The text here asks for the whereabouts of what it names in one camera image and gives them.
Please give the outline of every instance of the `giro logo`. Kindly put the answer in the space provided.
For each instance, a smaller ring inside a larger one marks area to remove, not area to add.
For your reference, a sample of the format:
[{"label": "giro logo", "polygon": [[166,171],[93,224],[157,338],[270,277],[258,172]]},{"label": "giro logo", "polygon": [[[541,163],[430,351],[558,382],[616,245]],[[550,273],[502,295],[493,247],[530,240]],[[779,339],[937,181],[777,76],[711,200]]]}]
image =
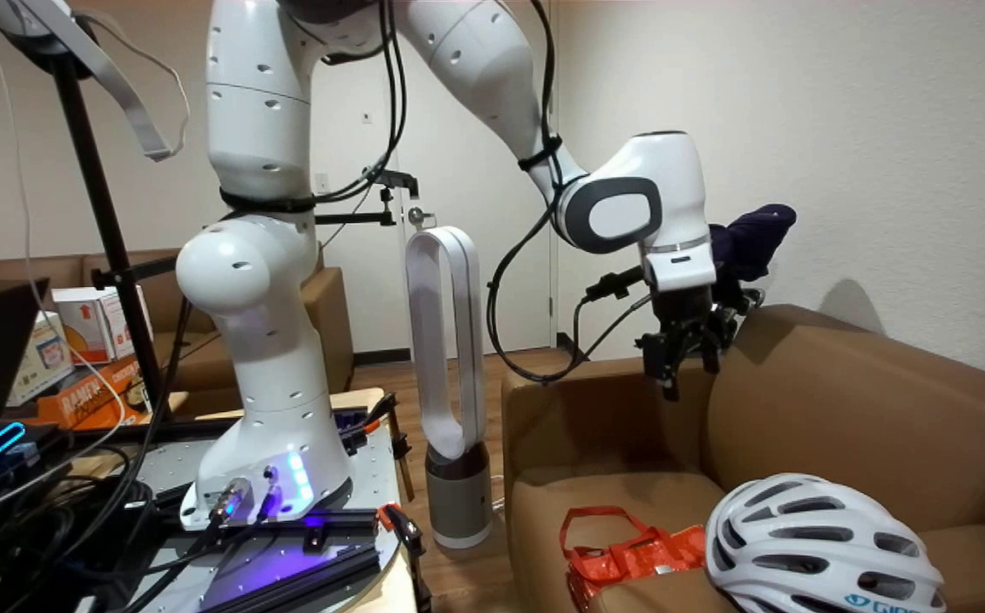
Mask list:
[{"label": "giro logo", "polygon": [[857,593],[847,594],[844,600],[853,606],[867,606],[867,610],[872,610],[873,613],[919,613],[919,610],[916,609],[905,609],[904,606],[894,606],[878,600],[870,600],[870,598],[859,596]]}]

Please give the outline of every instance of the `connector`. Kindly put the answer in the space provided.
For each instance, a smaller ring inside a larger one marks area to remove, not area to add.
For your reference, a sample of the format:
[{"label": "connector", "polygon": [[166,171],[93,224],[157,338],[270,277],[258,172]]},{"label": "connector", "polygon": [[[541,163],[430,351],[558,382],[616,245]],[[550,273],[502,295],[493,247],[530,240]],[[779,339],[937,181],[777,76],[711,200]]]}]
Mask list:
[{"label": "connector", "polygon": [[216,504],[212,505],[209,511],[209,521],[212,524],[224,524],[232,515],[238,511],[239,506],[250,494],[250,482],[246,478],[232,478],[231,483],[227,484],[224,491],[220,493]]}]

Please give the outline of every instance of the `wooden floor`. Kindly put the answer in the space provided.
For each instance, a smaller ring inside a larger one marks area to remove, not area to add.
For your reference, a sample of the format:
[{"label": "wooden floor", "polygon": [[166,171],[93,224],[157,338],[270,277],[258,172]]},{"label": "wooden floor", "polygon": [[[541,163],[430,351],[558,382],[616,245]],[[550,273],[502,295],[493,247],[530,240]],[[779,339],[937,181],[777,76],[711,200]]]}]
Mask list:
[{"label": "wooden floor", "polygon": [[[524,368],[542,373],[563,368],[567,361],[567,354],[558,349],[535,349],[515,352],[511,356]],[[507,366],[499,357],[485,357],[484,407],[489,421],[484,442],[488,446],[492,474],[503,474],[500,381],[507,372]],[[457,369],[453,362],[450,366],[450,384],[457,411]],[[492,535],[470,550],[445,550],[431,538],[431,521],[427,515],[427,479],[423,470],[427,439],[421,430],[421,407],[413,364],[356,369],[352,389],[365,387],[382,387],[384,391],[398,394],[398,421],[413,446],[408,462],[415,489],[415,500],[403,505],[403,509],[426,533],[427,553],[421,558],[421,571],[434,596],[432,608],[435,613],[514,613],[519,610],[511,563],[507,559],[507,531],[502,513],[497,513]],[[502,482],[493,481],[492,496],[503,496]]]}]

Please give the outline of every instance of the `wooden table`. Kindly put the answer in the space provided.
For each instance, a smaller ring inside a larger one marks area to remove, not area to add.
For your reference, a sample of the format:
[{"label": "wooden table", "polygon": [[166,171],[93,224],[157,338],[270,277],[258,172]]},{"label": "wooden table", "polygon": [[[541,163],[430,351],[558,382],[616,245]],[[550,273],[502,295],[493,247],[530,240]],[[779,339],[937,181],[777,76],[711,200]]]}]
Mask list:
[{"label": "wooden table", "polygon": [[[329,396],[329,404],[336,409],[348,407],[373,407],[382,398],[384,392],[378,387],[369,389],[357,389],[352,392],[333,393]],[[185,403],[187,395],[184,392],[174,392],[170,395],[172,408],[177,410],[177,406]],[[208,419],[237,418],[243,416],[241,410],[225,411],[220,414],[201,415],[193,421],[203,421]],[[148,421],[138,421],[137,423],[148,423]],[[111,470],[121,462],[115,455],[88,456],[79,458],[72,463],[72,474],[90,474],[94,477],[105,477]],[[350,610],[353,613],[415,613],[415,594],[413,594],[413,579],[409,574],[406,554],[404,549],[398,546],[398,554],[390,565],[383,570],[381,580],[371,583],[356,598],[349,601],[348,605],[340,609]]]}]

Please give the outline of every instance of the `brown couch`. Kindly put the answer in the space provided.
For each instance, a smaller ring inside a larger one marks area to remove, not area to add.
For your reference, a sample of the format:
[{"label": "brown couch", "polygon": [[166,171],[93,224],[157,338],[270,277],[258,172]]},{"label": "brown couch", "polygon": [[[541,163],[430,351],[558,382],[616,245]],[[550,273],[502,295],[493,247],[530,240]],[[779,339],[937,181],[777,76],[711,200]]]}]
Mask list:
[{"label": "brown couch", "polygon": [[[178,249],[149,249],[131,252],[131,263],[141,264],[177,255]],[[49,277],[49,287],[90,286],[92,268],[107,269],[104,255],[59,255],[34,257],[34,274]],[[23,260],[0,260],[0,279],[25,279]],[[166,364],[174,346],[174,330],[178,322],[181,291],[174,274],[151,277],[140,283],[155,334],[155,353],[160,364]],[[345,303],[344,277],[340,268],[326,268],[318,257],[318,269],[302,287],[306,313],[322,337],[325,353],[325,374],[329,391],[344,392],[352,377],[352,329],[348,324]],[[239,401],[235,369],[223,339],[212,319],[193,311],[182,345],[175,389],[190,393],[190,401],[203,404],[207,398],[216,410],[237,408]]]},{"label": "brown couch", "polygon": [[[718,375],[682,369],[664,403],[638,360],[593,362],[551,387],[504,381],[509,551],[527,610],[570,613],[558,529],[573,506],[621,505],[670,530],[725,492],[815,473],[886,505],[927,543],[951,613],[985,613],[985,372],[796,306],[750,317]],[[576,521],[569,546],[631,536]],[[598,612],[732,613],[702,570],[606,588]]]}]

